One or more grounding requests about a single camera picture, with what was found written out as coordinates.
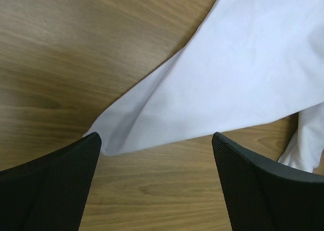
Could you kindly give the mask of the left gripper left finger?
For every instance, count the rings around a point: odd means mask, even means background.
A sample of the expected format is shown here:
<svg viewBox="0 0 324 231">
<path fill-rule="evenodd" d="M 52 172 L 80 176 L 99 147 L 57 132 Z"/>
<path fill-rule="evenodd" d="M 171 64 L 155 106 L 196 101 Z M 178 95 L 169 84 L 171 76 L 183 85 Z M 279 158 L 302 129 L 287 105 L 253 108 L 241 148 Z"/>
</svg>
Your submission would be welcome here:
<svg viewBox="0 0 324 231">
<path fill-rule="evenodd" d="M 78 230 L 100 148 L 91 133 L 1 171 L 1 230 Z"/>
</svg>

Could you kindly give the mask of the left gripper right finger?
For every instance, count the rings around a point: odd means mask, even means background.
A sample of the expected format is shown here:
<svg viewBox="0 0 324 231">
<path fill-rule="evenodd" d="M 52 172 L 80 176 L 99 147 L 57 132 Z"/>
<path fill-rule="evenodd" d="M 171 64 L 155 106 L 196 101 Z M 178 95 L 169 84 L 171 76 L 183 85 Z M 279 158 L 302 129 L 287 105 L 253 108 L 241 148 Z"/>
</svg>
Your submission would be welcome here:
<svg viewBox="0 0 324 231">
<path fill-rule="evenodd" d="M 232 230 L 323 230 L 323 176 L 212 139 Z"/>
</svg>

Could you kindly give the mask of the white t shirt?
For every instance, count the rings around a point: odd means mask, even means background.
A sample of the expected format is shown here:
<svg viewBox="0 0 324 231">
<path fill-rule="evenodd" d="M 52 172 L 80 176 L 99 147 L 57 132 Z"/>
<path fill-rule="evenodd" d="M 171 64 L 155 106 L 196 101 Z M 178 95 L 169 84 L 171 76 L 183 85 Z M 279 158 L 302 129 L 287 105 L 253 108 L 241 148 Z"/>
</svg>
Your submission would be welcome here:
<svg viewBox="0 0 324 231">
<path fill-rule="evenodd" d="M 323 0 L 217 0 L 187 45 L 92 124 L 114 156 L 298 113 L 279 162 L 323 152 Z"/>
</svg>

